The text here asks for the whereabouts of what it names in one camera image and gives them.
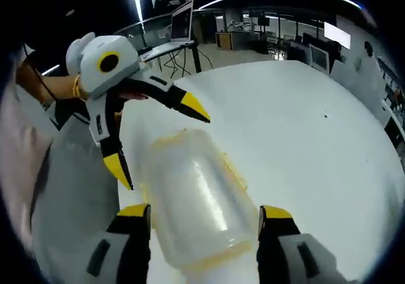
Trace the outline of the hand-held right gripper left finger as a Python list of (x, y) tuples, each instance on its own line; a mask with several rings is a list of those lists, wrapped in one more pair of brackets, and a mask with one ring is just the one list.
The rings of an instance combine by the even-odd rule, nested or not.
[(83, 283), (146, 283), (151, 259), (151, 205), (127, 206), (90, 242)]

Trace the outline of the person's left hand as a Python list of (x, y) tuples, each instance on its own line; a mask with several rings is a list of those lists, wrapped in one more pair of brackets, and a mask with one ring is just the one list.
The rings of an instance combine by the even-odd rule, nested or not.
[(129, 100), (144, 100), (144, 99), (148, 99), (148, 96), (138, 93), (136, 91), (133, 90), (123, 90), (120, 91), (117, 96), (120, 99), (129, 101)]

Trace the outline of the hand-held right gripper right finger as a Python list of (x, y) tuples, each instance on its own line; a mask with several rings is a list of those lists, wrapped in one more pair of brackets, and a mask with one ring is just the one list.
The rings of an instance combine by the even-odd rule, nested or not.
[(312, 235), (301, 233), (288, 211), (262, 205), (258, 241), (260, 283), (340, 283), (335, 256)]

